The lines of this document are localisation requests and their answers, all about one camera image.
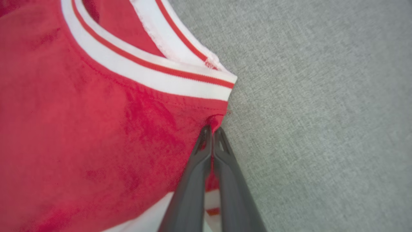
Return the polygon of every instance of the red fabric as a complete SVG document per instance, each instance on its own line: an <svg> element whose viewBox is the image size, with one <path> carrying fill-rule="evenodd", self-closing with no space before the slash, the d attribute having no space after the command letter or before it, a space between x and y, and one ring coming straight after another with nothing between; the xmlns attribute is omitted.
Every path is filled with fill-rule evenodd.
<svg viewBox="0 0 412 232"><path fill-rule="evenodd" d="M176 188L200 129L226 112L102 67L60 9L2 8L0 231L93 232L139 216Z"/></svg>
<svg viewBox="0 0 412 232"><path fill-rule="evenodd" d="M84 7L86 8L89 15L99 23L100 21L100 9L101 9L101 1L95 0L82 0Z"/></svg>
<svg viewBox="0 0 412 232"><path fill-rule="evenodd" d="M104 29L141 50L165 57L146 33L129 0L99 2L101 6L99 24Z"/></svg>

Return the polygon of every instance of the jersey neckline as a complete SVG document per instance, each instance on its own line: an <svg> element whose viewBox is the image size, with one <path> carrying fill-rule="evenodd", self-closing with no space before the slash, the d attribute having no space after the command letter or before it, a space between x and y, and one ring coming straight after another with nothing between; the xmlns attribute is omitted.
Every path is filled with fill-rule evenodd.
<svg viewBox="0 0 412 232"><path fill-rule="evenodd" d="M146 32L166 58L228 72L218 57L185 27L167 0L129 2Z"/></svg>
<svg viewBox="0 0 412 232"><path fill-rule="evenodd" d="M167 5L171 8L165 2L161 1L163 7ZM122 41L101 27L90 17L82 0L61 0L61 7L69 31L77 44L93 60L110 71L149 88L173 95L228 100L237 77L222 69L219 63L208 68L207 64L200 66L150 54ZM140 11L144 9L142 5L136 7L133 4L133 7ZM170 15L174 15L175 25L183 25L176 19L174 12L168 11L168 13L170 19ZM187 30L182 27L178 29L180 32ZM194 37L190 33L186 35L189 42L196 44L197 40L193 40ZM202 47L199 47L200 50L208 53L208 50Z"/></svg>

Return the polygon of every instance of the red stripe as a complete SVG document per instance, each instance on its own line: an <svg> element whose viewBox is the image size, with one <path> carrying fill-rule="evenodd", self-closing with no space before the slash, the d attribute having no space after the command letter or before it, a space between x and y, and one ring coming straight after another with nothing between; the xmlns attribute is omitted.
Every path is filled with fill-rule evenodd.
<svg viewBox="0 0 412 232"><path fill-rule="evenodd" d="M206 210L207 214L210 216L218 215L220 214L220 208L211 208Z"/></svg>
<svg viewBox="0 0 412 232"><path fill-rule="evenodd" d="M160 11L162 12L164 18L166 21L169 23L170 27L173 29L173 31L176 33L176 35L180 38L180 40L186 45L187 48L192 51L197 57L199 57L203 62L206 62L207 56L205 56L203 53L201 53L191 42L183 35L183 33L179 30L179 28L176 26L175 22L172 20L170 17L169 13L167 12L166 8L164 8L164 5L161 0L156 0L157 6L159 7Z"/></svg>
<svg viewBox="0 0 412 232"><path fill-rule="evenodd" d="M150 68L153 70L157 70L160 71L162 73L166 73L166 74L170 74L173 76L179 76L179 77L183 77L183 78L187 78L187 79L191 79L191 80L198 80L201 82L206 82L206 83L210 83L210 84L215 84L215 85L221 85L221 86L225 86L227 88L233 88L234 84L224 81L224 80L220 80L220 79L216 79L216 78L212 78L209 76L204 76L201 74L195 74L195 73L188 73L188 72L184 72L184 71L180 71L180 70L175 70L175 69L171 69L171 68L167 68L164 66L160 66L157 64L153 64L150 62L147 62L143 59L140 59L138 57L133 56L130 53L127 53L123 50L121 50L120 48L114 46L113 44L111 44L110 42L108 42L107 40L105 40L104 38L102 38L101 36L99 36L96 32L93 31L93 29L91 29L86 22L83 20L83 18L80 16L80 13L77 10L75 1L72 0L72 5L73 5L73 10L75 12L75 15L77 17L77 19L79 20L80 24L86 29L86 31L93 36L93 38L95 38L97 41L99 41L100 43L102 43L103 45L105 45L106 47L108 47L109 49L111 49L112 51L114 51L115 53L141 65L144 66L146 68Z"/></svg>

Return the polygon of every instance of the red jersey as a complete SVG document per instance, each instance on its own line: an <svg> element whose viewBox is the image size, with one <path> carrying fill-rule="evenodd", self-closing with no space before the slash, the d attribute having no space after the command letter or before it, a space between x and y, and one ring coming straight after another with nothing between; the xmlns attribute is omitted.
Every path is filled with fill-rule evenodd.
<svg viewBox="0 0 412 232"><path fill-rule="evenodd" d="M151 220L236 76L166 0L1 7L0 230Z"/></svg>

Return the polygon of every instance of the gray carpet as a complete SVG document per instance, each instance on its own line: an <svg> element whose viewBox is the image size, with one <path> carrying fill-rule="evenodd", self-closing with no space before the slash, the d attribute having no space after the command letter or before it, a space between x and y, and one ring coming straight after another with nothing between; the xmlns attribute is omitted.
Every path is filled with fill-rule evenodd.
<svg viewBox="0 0 412 232"><path fill-rule="evenodd" d="M269 231L412 231L412 4L171 0L239 79L223 128Z"/></svg>

